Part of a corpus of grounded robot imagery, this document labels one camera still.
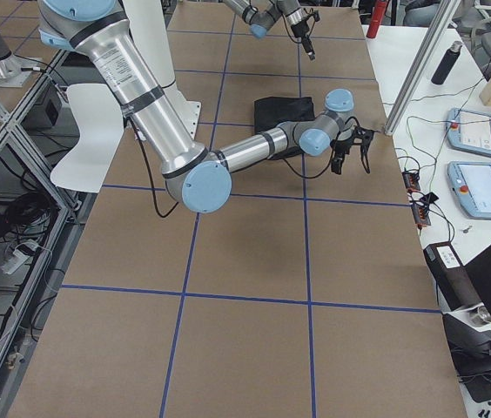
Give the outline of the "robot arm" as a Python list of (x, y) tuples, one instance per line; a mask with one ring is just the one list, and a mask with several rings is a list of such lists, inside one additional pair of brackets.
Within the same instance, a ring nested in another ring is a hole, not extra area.
[(314, 120), (282, 122), (210, 151), (195, 141), (135, 43), (136, 31), (119, 1), (41, 1), (41, 38), (87, 56), (118, 101), (122, 114), (145, 135), (161, 160), (168, 193), (193, 212), (214, 212), (229, 198), (232, 173), (297, 148), (310, 156), (332, 149), (343, 157), (358, 124), (353, 95), (329, 92)]
[(270, 1), (269, 5), (260, 10), (251, 1), (223, 0), (241, 20), (249, 26), (250, 32), (256, 38), (264, 37), (268, 31), (283, 19), (286, 33), (295, 44), (301, 44), (311, 61), (315, 59), (311, 34), (314, 25), (320, 20), (319, 12), (307, 10), (299, 1)]

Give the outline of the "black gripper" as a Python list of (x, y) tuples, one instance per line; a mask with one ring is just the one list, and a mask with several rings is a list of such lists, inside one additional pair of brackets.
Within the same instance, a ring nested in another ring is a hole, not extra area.
[(296, 39), (301, 40), (301, 44), (304, 48), (305, 53), (310, 60), (315, 59), (315, 51), (313, 48), (312, 41), (309, 37), (310, 35), (310, 25), (306, 19), (302, 19), (296, 24), (292, 25), (293, 35)]
[(355, 126), (350, 125), (332, 142), (334, 155), (331, 158), (331, 171), (335, 174), (342, 173), (346, 155), (350, 153), (350, 149), (353, 146), (354, 133)]

